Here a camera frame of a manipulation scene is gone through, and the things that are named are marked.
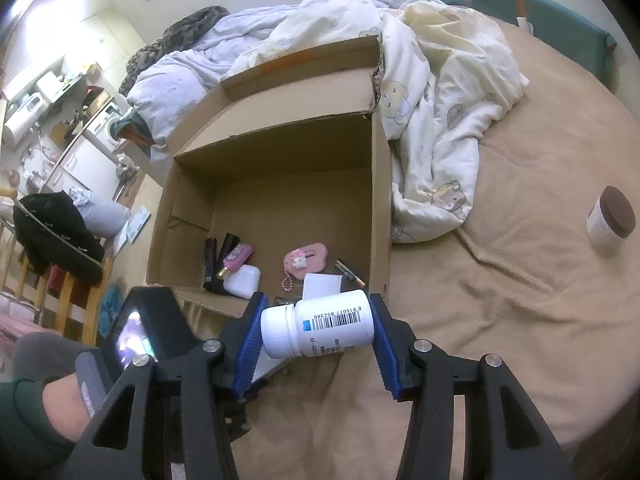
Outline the person left hand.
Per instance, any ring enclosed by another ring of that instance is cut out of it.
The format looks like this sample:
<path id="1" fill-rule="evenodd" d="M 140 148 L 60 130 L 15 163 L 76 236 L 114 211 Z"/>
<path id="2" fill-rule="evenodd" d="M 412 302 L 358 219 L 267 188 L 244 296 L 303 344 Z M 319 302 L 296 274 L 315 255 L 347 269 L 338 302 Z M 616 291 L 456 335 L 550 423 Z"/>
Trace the person left hand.
<path id="1" fill-rule="evenodd" d="M 42 392 L 42 405 L 53 429 L 65 439 L 77 442 L 90 416 L 82 400 L 75 374 L 48 382 Z"/>

